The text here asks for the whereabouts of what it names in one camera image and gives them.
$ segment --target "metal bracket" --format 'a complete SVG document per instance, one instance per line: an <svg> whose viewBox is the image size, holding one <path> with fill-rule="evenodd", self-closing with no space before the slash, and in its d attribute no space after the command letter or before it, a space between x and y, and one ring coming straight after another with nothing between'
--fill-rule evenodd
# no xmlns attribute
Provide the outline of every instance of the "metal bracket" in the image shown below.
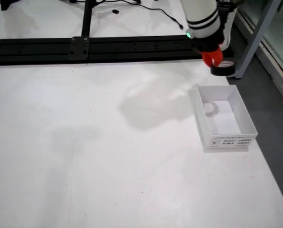
<svg viewBox="0 0 283 228"><path fill-rule="evenodd" d="M89 56L90 38L73 37L71 39L69 59L70 60L87 60Z"/></svg>

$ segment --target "glass window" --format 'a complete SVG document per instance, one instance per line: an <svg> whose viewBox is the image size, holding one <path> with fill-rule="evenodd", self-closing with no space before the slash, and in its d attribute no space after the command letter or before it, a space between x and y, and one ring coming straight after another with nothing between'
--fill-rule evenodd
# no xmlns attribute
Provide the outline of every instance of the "glass window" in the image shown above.
<svg viewBox="0 0 283 228"><path fill-rule="evenodd" d="M240 11L247 20L255 26L268 1L269 0L247 0L241 5ZM283 65L283 0L264 38L269 48L272 50L273 57Z"/></svg>

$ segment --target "gray floor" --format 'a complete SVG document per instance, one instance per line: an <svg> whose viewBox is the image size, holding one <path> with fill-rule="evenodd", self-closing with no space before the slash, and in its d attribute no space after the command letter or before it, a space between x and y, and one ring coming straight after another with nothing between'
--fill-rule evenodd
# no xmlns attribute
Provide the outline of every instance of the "gray floor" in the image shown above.
<svg viewBox="0 0 283 228"><path fill-rule="evenodd" d="M239 59L247 45L239 30L232 30L231 47ZM236 85L259 132L258 144L283 194L283 98L261 62L254 57Z"/></svg>

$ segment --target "metal extrusion frame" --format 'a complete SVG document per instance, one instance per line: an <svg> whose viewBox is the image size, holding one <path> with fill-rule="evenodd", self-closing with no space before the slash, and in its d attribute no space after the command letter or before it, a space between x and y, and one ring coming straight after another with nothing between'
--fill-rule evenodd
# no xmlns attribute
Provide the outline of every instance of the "metal extrusion frame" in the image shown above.
<svg viewBox="0 0 283 228"><path fill-rule="evenodd" d="M92 8L86 0L82 33L73 38L0 39L0 66L201 59L186 35L90 38ZM234 56L231 48L224 56Z"/></svg>

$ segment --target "open cardboard box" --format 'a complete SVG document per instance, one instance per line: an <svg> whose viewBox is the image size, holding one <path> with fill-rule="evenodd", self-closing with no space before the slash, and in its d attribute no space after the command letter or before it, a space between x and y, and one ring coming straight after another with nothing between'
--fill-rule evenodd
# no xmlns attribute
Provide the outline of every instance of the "open cardboard box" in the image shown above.
<svg viewBox="0 0 283 228"><path fill-rule="evenodd" d="M206 149L247 148L257 131L235 85L200 86L194 107Z"/></svg>

